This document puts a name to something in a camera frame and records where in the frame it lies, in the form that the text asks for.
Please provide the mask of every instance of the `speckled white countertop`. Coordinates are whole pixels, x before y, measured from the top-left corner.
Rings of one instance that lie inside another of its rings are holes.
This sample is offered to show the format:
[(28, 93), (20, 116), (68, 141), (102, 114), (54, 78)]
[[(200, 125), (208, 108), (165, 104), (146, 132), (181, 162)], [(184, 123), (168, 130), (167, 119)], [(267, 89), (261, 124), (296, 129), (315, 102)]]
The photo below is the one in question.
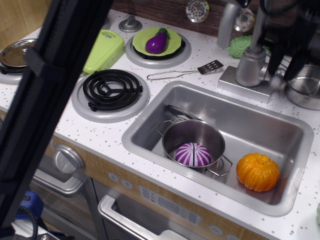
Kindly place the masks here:
[[(118, 25), (128, 17), (129, 15), (126, 13), (114, 10), (111, 10), (108, 15), (111, 23), (110, 29), (123, 37), (125, 43), (134, 36), (134, 33), (121, 32), (118, 29)], [(276, 93), (269, 104), (264, 104), (220, 90), (217, 85), (223, 70), (227, 66), (237, 67), (239, 60), (231, 57), (227, 50), (218, 48), (215, 37), (140, 17), (136, 17), (136, 19), (141, 21), (143, 29), (150, 27), (170, 28), (185, 36), (190, 42), (192, 48), (191, 56), (184, 63), (173, 67), (173, 70), (195, 70), (197, 67), (213, 60), (219, 60), (224, 64), (223, 69), (219, 72), (209, 75), (196, 73), (180, 77), (177, 80), (186, 81), (199, 87), (300, 119), (313, 128), (314, 140), (293, 209), (284, 216), (272, 217), (265, 215), (163, 166), (130, 153), (122, 146), (121, 138), (137, 117), (118, 123), (95, 123), (80, 117), (73, 109), (70, 100), (54, 134), (268, 239), (320, 239), (320, 226), (316, 215), (317, 205), (320, 202), (320, 111), (299, 107), (291, 103), (282, 92)], [(38, 32), (35, 31), (25, 38), (37, 37)], [(113, 65), (112, 69), (127, 70), (136, 73), (143, 79), (146, 79), (149, 74), (164, 72), (163, 70), (146, 69), (137, 66), (130, 62), (125, 54)], [(149, 102), (154, 99), (167, 83), (173, 80), (175, 79), (147, 81), (150, 90)], [(16, 85), (0, 83), (1, 110), (8, 110), (16, 89)]]

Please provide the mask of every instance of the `purple striped toy vegetable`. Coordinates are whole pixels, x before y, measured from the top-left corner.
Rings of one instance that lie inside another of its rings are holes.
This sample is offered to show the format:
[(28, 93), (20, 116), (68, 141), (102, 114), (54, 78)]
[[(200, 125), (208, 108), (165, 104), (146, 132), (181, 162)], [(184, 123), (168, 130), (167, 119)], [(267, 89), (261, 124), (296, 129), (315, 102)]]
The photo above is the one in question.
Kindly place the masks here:
[(183, 165), (202, 167), (210, 164), (211, 157), (208, 149), (203, 145), (188, 142), (178, 148), (175, 160)]
[(145, 44), (145, 50), (150, 54), (161, 54), (166, 51), (170, 39), (167, 29), (160, 28), (154, 37)]

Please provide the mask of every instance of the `blue object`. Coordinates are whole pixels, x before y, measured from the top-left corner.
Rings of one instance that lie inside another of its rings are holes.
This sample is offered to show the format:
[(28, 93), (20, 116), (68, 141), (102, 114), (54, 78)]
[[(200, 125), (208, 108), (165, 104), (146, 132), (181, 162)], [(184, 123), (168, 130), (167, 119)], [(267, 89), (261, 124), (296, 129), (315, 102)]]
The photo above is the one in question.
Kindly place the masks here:
[[(37, 219), (40, 218), (42, 211), (44, 210), (44, 202), (42, 199), (36, 192), (30, 190), (26, 191), (20, 206), (29, 209)], [(17, 212), (14, 219), (28, 220), (30, 218), (23, 212)]]

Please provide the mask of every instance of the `silver pot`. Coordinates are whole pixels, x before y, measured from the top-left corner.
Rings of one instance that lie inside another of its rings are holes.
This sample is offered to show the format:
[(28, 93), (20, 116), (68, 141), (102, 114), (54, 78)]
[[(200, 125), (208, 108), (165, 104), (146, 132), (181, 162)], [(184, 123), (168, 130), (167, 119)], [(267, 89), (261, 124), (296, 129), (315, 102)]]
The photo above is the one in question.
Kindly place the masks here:
[(294, 79), (286, 82), (284, 93), (303, 108), (320, 110), (320, 67), (304, 66)]
[[(162, 134), (159, 131), (159, 128), (164, 123), (171, 123), (171, 125)], [(177, 164), (186, 166), (200, 173), (209, 171), (219, 177), (224, 176), (231, 171), (233, 163), (224, 156), (226, 147), (225, 140), (221, 133), (210, 124), (195, 119), (182, 120), (176, 123), (171, 120), (167, 120), (158, 126), (157, 131), (162, 136), (164, 152)], [(210, 163), (204, 166), (189, 166), (177, 162), (176, 152), (181, 145), (186, 143), (198, 143), (206, 147), (211, 157)], [(209, 166), (213, 164), (217, 164), (218, 168), (218, 161), (223, 159), (230, 163), (230, 168), (227, 172), (218, 174), (209, 169)]]

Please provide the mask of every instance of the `oven handle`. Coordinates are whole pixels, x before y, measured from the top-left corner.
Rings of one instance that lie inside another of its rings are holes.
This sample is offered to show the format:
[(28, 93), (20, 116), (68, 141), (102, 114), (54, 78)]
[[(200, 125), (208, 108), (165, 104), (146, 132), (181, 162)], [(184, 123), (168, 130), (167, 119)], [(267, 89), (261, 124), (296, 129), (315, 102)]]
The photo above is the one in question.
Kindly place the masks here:
[(75, 197), (84, 186), (81, 180), (73, 176), (71, 176), (68, 181), (63, 182), (39, 169), (35, 171), (33, 181), (66, 198)]
[(136, 238), (140, 240), (187, 240), (183, 236), (171, 230), (165, 230), (160, 235), (154, 234), (153, 232), (142, 227), (141, 225), (114, 211), (112, 207), (115, 202), (116, 200), (113, 197), (105, 195), (103, 199), (99, 202), (99, 213), (106, 220), (115, 224), (124, 231), (132, 234)]

